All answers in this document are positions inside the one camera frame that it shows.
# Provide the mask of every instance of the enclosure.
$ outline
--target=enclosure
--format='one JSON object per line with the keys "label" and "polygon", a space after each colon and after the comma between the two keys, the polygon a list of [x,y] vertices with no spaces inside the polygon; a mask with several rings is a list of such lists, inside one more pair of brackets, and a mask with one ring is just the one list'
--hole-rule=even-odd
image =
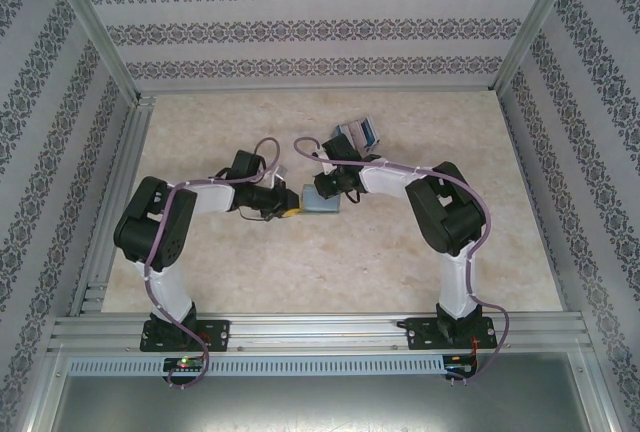
{"label": "enclosure", "polygon": [[[639,32],[640,0],[0,0],[0,430],[640,429]],[[169,390],[113,243],[141,179],[274,136],[300,192],[322,168],[293,141],[368,115],[376,153],[454,162],[489,205],[492,371],[451,388],[408,348],[437,256],[368,194],[194,217],[186,288],[228,349]]]}

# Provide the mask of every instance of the small blue object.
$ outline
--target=small blue object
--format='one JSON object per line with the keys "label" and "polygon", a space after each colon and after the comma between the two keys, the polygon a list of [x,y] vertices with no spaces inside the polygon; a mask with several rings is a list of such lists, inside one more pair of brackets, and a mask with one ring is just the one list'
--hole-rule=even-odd
{"label": "small blue object", "polygon": [[306,184],[302,188],[302,214],[337,214],[340,212],[340,196],[325,199],[318,195],[316,187]]}

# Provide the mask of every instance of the patterned wallpaper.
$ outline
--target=patterned wallpaper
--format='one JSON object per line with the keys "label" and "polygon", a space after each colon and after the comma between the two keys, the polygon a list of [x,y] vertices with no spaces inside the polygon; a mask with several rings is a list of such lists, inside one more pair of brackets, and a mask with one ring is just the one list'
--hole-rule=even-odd
{"label": "patterned wallpaper", "polygon": [[640,430],[638,0],[557,0],[501,97],[568,305]]}
{"label": "patterned wallpaper", "polygon": [[91,0],[143,91],[488,86],[534,0]]}
{"label": "patterned wallpaper", "polygon": [[0,0],[0,431],[68,313],[128,114],[67,0]]}

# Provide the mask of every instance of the beige floor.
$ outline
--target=beige floor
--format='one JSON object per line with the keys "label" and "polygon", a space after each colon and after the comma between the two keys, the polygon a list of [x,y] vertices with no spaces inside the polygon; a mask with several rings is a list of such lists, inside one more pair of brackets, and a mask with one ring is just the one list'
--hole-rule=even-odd
{"label": "beige floor", "polygon": [[[215,174],[265,135],[283,146],[300,191],[320,167],[292,148],[300,135],[373,115],[384,157],[409,165],[454,162],[485,198],[494,232],[478,256],[478,295],[512,311],[560,310],[516,159],[493,92],[300,92],[158,99],[136,179],[180,182]],[[267,160],[273,149],[262,151]],[[336,216],[269,223],[236,212],[194,217],[180,259],[202,312],[432,311],[440,277],[408,202],[366,195]],[[120,251],[105,312],[146,312],[141,278]]]}

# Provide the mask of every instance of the black mounting plate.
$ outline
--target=black mounting plate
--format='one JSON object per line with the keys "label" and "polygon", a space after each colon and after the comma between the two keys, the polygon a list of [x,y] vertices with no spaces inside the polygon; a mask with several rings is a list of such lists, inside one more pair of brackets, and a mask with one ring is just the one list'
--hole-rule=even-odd
{"label": "black mounting plate", "polygon": [[[196,323],[196,333],[205,341],[209,352],[226,352],[229,344],[228,320],[198,320]],[[173,344],[162,344],[152,340],[153,321],[147,320],[142,328],[140,339],[140,350],[142,352],[198,352],[201,350],[200,344],[195,340],[188,347],[179,348]]]}
{"label": "black mounting plate", "polygon": [[493,320],[481,317],[467,334],[457,337],[453,343],[438,329],[436,317],[409,317],[398,322],[398,327],[406,329],[409,350],[471,349],[471,340],[478,340],[478,349],[495,349],[498,345]]}

